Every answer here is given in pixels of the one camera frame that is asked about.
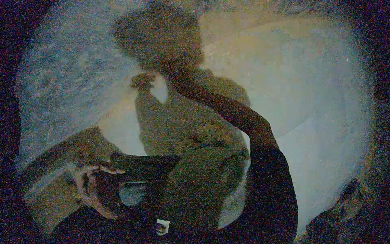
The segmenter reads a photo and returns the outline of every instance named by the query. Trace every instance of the curved surface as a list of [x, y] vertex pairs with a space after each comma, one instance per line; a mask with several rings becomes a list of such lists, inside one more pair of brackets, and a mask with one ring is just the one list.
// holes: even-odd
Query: curved surface
[[[137, 93], [128, 87], [140, 70], [109, 34], [128, 7], [136, 4], [66, 2], [37, 31], [19, 74], [20, 173], [92, 125], [124, 153], [145, 155]], [[211, 31], [213, 18], [200, 21], [202, 66], [242, 86], [251, 107], [270, 122], [290, 165], [300, 234], [359, 172], [369, 138], [372, 84], [356, 50], [354, 27], [315, 17], [270, 18], [221, 35]], [[163, 80], [152, 92], [165, 102]], [[222, 222], [233, 220], [242, 204], [228, 202]]]

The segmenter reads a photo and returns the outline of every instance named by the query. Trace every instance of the hair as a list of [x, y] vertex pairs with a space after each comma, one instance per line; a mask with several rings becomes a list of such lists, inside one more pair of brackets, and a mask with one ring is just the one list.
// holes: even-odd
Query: hair
[[151, 2], [147, 8], [137, 9], [115, 20], [112, 25], [113, 36], [118, 40], [140, 38], [140, 36], [137, 36], [137, 28], [139, 27], [140, 20], [148, 17], [155, 19], [155, 23], [157, 24], [165, 25], [166, 21], [164, 20], [169, 18], [183, 27], [199, 28], [198, 19], [194, 14], [178, 7]]
[[121, 51], [146, 71], [158, 72], [162, 63], [183, 57], [184, 49], [192, 49], [188, 65], [203, 61], [197, 17], [175, 6], [149, 3], [115, 20], [111, 32]]

